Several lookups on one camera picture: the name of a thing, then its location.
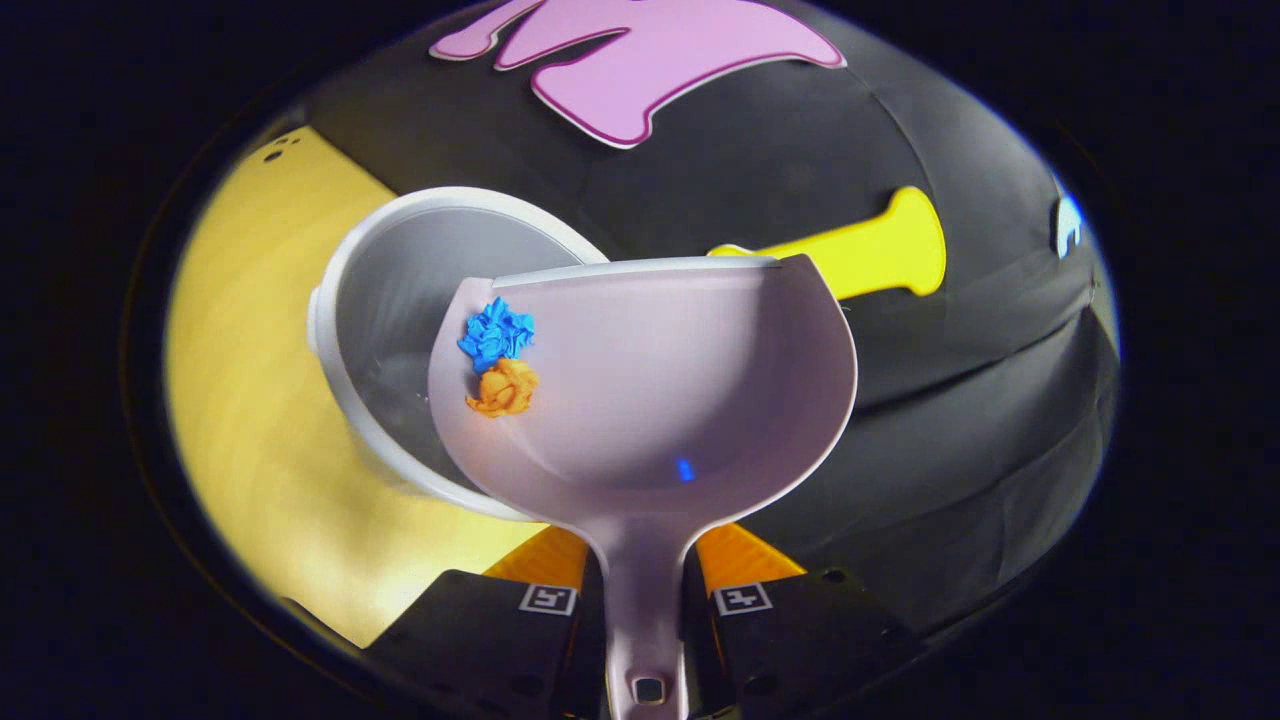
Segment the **white ribbed garbage bin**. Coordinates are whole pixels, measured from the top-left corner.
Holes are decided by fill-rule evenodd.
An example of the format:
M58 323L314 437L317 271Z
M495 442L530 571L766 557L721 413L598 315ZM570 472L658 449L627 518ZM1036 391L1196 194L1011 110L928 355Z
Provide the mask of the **white ribbed garbage bin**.
M471 484L439 441L428 393L433 345L466 278L604 261L571 225L494 190L420 190L362 219L332 255L306 315L308 347L360 459L393 489L524 521Z

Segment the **orange paper trash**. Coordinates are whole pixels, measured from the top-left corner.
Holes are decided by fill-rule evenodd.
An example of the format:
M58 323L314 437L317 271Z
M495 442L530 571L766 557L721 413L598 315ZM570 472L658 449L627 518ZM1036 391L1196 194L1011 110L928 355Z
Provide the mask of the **orange paper trash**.
M539 374L527 363L500 357L480 375L477 388L465 401L484 416L520 415L530 409L539 384Z

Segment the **blue paper trash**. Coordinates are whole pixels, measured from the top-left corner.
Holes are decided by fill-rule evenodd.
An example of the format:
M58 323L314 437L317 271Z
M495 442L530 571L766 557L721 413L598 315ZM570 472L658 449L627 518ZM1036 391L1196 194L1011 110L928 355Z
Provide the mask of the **blue paper trash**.
M483 375L502 359L520 360L535 333L531 314L515 313L502 297L495 297L466 320L457 345L468 356L474 372Z

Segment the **pink dustpan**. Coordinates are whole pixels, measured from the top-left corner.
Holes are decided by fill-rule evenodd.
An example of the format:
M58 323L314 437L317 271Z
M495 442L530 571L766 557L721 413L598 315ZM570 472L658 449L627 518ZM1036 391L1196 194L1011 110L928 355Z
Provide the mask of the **pink dustpan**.
M535 320L530 407L489 419L457 347L493 299ZM433 423L493 498L602 568L613 720L686 720L684 560L804 482L849 423L858 360L815 263L666 258L467 278L431 351Z

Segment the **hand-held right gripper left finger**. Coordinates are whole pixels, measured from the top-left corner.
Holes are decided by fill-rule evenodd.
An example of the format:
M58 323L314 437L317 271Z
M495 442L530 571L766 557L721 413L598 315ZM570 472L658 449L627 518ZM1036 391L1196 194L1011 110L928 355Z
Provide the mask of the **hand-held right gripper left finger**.
M448 720L605 720L600 600L588 544L549 527L442 573L365 656Z

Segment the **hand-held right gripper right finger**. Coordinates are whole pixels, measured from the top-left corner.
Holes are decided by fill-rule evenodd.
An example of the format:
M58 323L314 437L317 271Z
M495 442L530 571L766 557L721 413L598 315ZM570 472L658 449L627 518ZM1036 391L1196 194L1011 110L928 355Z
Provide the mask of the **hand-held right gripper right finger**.
M805 569L737 524L690 559L689 720L837 717L916 657L915 633L847 568Z

